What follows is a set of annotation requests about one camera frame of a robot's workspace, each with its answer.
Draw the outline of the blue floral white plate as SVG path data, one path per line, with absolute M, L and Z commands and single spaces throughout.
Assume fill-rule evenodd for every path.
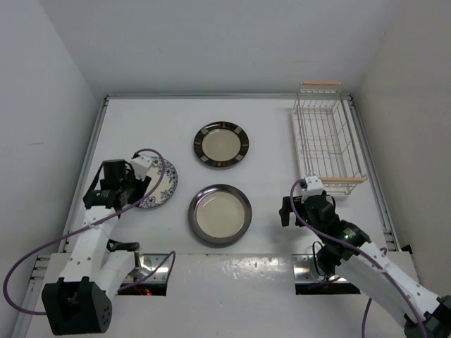
M 151 156 L 150 159 L 151 166 L 147 172 L 147 176 L 151 178 L 151 182 L 147 187 L 146 193 L 153 189 L 154 185 L 160 178 L 163 168 L 158 156 Z M 165 159 L 164 163 L 165 174 L 162 181 L 151 195 L 143 200 L 141 204 L 137 205 L 138 208 L 151 209 L 159 207 L 160 205 L 166 203 L 174 195 L 178 185 L 178 173 L 175 166 L 170 161 Z

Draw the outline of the dark rim cream plate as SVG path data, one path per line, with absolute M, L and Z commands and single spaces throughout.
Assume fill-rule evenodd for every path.
M 187 211 L 192 232 L 210 246 L 230 246 L 248 231 L 252 206 L 246 195 L 229 184 L 198 191 Z

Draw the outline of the black checkered rim plate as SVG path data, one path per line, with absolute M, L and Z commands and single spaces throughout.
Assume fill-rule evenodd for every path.
M 247 155 L 249 145 L 245 130 L 228 121 L 203 126 L 193 140 L 195 156 L 204 165 L 215 169 L 237 165 Z

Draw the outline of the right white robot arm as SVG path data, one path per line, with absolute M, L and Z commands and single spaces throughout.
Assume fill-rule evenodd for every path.
M 279 210 L 283 226 L 291 214 L 297 226 L 308 227 L 321 239 L 314 265 L 322 273 L 357 287 L 390 314 L 406 337 L 450 336 L 450 297 L 438 296 L 411 278 L 367 233 L 340 219 L 326 194 L 284 197 Z

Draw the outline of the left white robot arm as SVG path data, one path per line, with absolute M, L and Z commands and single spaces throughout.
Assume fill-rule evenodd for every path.
M 42 302 L 56 336 L 108 330 L 112 300 L 136 266 L 133 249 L 107 251 L 119 213 L 140 202 L 151 182 L 151 160 L 107 160 L 83 196 L 84 218 L 72 254 L 55 283 L 45 284 Z

